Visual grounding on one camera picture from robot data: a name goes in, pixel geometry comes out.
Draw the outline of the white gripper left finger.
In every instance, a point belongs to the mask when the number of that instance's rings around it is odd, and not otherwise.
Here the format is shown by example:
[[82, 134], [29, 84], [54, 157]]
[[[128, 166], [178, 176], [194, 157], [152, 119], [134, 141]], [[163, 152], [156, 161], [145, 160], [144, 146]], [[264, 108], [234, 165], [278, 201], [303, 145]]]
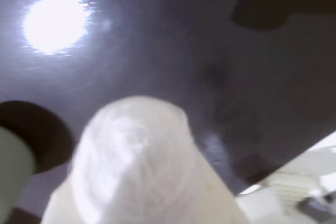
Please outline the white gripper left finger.
[[69, 176], [50, 195], [41, 224], [80, 224]]

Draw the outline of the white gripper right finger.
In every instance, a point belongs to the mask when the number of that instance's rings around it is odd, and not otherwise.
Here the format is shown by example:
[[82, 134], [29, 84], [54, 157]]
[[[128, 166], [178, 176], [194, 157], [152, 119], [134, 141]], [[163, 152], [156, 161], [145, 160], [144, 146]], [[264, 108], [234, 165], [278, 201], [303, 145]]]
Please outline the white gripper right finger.
[[192, 141], [173, 152], [168, 223], [249, 223], [235, 197]]

